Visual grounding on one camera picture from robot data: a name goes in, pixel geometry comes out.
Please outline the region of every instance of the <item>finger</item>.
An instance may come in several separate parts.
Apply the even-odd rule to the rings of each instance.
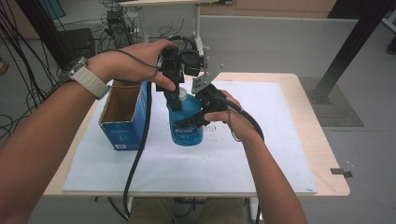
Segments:
[[[160,72],[157,74],[157,76],[149,79],[148,81],[154,82],[155,84],[169,91],[174,91],[176,89],[175,83],[173,83],[171,79],[167,78]]]
[[[173,46],[176,45],[174,42],[169,41],[169,40],[165,40],[165,39],[160,39],[160,40],[155,41],[155,42],[153,42],[153,43],[159,45],[159,47],[160,47],[161,49],[164,49],[164,48],[166,48],[166,47],[173,47]]]
[[[235,104],[238,105],[239,107],[242,107],[241,104],[239,103],[239,101],[237,101],[235,98],[233,98],[233,96],[232,96],[229,92],[224,91],[224,90],[221,90],[221,91],[222,91],[222,93],[223,93],[224,95],[227,96],[227,100],[229,100],[229,101],[235,103]]]
[[[228,121],[228,114],[227,112],[213,112],[205,114],[205,119],[207,121]]]

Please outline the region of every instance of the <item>hand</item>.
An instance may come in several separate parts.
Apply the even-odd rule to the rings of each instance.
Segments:
[[[227,91],[222,92],[227,96],[227,100],[232,101],[242,107],[239,102],[231,96],[230,93]],[[205,114],[205,119],[207,121],[227,122],[228,126],[235,134],[235,137],[241,142],[245,142],[249,139],[249,137],[258,134],[253,125],[247,119],[245,119],[242,115],[237,114],[231,108],[227,111]]]
[[[174,45],[173,42],[162,39],[149,44],[135,44],[122,50],[145,63],[156,66],[161,51]],[[148,81],[154,82],[169,91],[176,88],[175,84],[163,74],[158,73],[153,76],[156,71],[155,68],[146,66],[121,52],[109,51],[98,54],[89,59],[88,66],[105,83],[111,79],[138,81],[149,78]]]

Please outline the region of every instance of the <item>floor mat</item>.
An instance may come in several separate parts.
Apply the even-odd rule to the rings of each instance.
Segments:
[[[305,92],[313,90],[321,77],[299,77]],[[328,105],[312,104],[322,127],[364,127],[361,119],[350,105],[337,85],[329,94],[331,103]]]

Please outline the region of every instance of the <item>bottle label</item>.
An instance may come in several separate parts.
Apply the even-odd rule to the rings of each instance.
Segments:
[[[189,127],[186,129],[178,128],[176,125],[173,125],[173,130],[176,138],[187,140],[191,138],[198,137],[198,129],[196,127]]]

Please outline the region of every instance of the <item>white paper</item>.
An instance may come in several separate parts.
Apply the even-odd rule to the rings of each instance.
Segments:
[[[257,120],[266,145],[294,191],[317,192],[280,85],[234,81],[213,84],[227,90]],[[189,90],[191,83],[181,86]],[[207,125],[198,146],[177,146],[170,134],[163,93],[153,90],[152,98],[146,148],[130,191],[186,195],[256,192],[242,144],[233,139],[226,124]],[[78,146],[64,190],[123,191],[125,187],[136,151],[113,149],[98,124],[104,104],[102,100],[97,106]]]

